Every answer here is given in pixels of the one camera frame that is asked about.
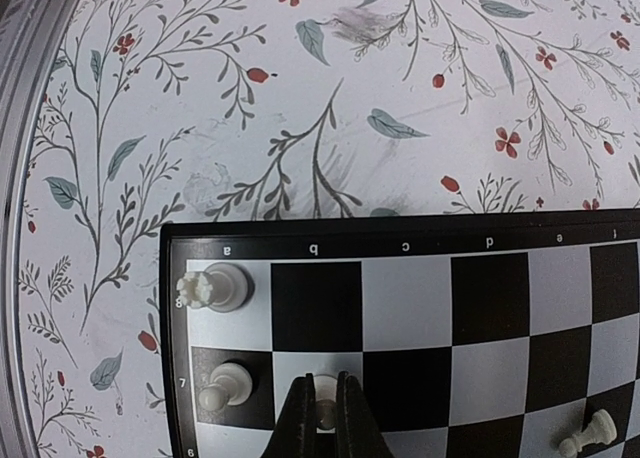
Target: chessboard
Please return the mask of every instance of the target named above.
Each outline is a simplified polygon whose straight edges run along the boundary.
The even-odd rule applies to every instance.
[[[292,380],[348,371],[396,458],[552,458],[606,409],[580,456],[640,456],[640,213],[172,224],[161,236],[174,457],[259,458]],[[250,278],[231,312],[183,306],[187,272]],[[212,413],[211,372],[249,399]],[[333,434],[319,438],[331,446]]]

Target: floral tablecloth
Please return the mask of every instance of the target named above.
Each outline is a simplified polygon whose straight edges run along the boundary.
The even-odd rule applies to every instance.
[[[638,0],[80,0],[20,245],[41,456],[166,457],[168,221],[628,208]]]

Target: black square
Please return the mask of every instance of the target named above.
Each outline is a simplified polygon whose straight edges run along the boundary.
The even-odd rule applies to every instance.
[[[364,353],[364,394],[381,432],[449,423],[451,348]]]
[[[195,380],[196,417],[201,423],[238,426],[259,430],[275,427],[273,398],[273,360],[271,353],[256,351],[216,350],[193,347],[191,349],[193,376]],[[238,406],[228,406],[220,413],[203,410],[198,404],[198,395],[207,385],[204,377],[223,363],[237,363],[246,368],[253,379],[253,394]]]
[[[518,458],[524,417],[449,428],[447,458]]]
[[[640,311],[638,247],[635,243],[591,248],[593,322]]]
[[[527,413],[587,396],[591,326],[532,336]]]
[[[359,262],[271,266],[274,351],[362,351]]]
[[[624,444],[622,458],[638,458],[640,456],[640,436],[631,438]]]
[[[611,418],[613,418],[613,422],[616,424],[618,437],[610,445],[589,445],[582,452],[582,456],[595,455],[600,451],[616,446],[624,441],[627,436],[627,428],[629,428],[634,386],[635,382],[628,383],[624,386],[587,398],[583,427],[586,428],[589,425],[596,411],[605,409],[609,412]]]
[[[529,335],[526,253],[451,260],[453,344]]]

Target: chessboard border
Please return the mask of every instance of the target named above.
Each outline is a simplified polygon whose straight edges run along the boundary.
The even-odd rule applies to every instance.
[[[540,230],[540,233],[533,234],[535,240],[530,238],[533,230]],[[391,240],[386,245],[383,241],[376,240],[376,248],[381,249],[378,253],[372,254],[371,250],[363,249],[367,251],[364,256],[359,253],[354,255],[354,252],[350,251],[344,257],[486,253],[510,249],[636,240],[640,239],[640,209],[603,210],[592,213],[560,211],[508,215],[406,216],[164,225],[160,233],[160,327],[167,419],[173,456],[189,458],[200,456],[192,407],[192,384],[189,383],[190,386],[183,391],[189,393],[188,406],[185,406],[187,400],[178,400],[175,382],[175,360],[186,361],[187,365],[190,362],[186,313],[176,313],[175,308],[170,306],[173,303],[173,283],[185,273],[186,260],[224,258],[221,246],[214,251],[216,243],[220,241],[229,243],[231,240],[238,245],[245,240],[256,239],[269,240],[273,243],[274,238],[281,240],[281,243],[288,243],[286,246],[279,246],[278,258],[331,259],[342,256],[335,253],[336,246],[339,247],[344,243],[341,236],[356,235],[362,239],[361,243],[364,243],[367,237],[368,241],[371,241],[372,233],[391,237]],[[398,240],[402,239],[403,235],[412,235],[412,237],[419,235],[429,240],[421,243],[421,246],[412,246],[409,251],[398,247]],[[332,252],[326,255],[323,253],[321,256],[317,253],[310,254],[306,244],[301,246],[300,238],[302,237],[318,238],[315,241],[320,241],[320,238],[333,241],[333,248],[329,247]],[[488,249],[489,237],[492,238],[490,249]],[[199,256],[194,256],[190,248],[190,242],[193,239],[206,240],[203,243],[204,246],[199,247],[199,252],[196,253]],[[255,246],[245,247],[242,251],[239,255],[245,256],[239,256],[234,252],[234,256],[227,256],[227,259],[268,259],[256,253]],[[185,333],[178,333],[178,330],[184,330]],[[175,356],[174,350],[180,350],[180,355]],[[185,450],[189,449],[193,450],[193,456],[185,453]]]

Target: white pawn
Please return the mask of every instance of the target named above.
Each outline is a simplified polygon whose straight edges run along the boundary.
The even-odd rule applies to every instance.
[[[204,410],[218,413],[227,406],[243,404],[252,391],[249,372],[235,363],[224,363],[211,373],[209,386],[198,395],[198,403]]]
[[[586,445],[610,445],[617,436],[618,431],[611,415],[606,410],[599,410],[593,414],[591,423],[584,431],[563,440],[558,450],[563,458],[574,458]]]
[[[178,280],[182,305],[209,307],[220,313],[233,311],[249,297],[249,279],[237,266],[214,263],[205,271],[188,272]]]

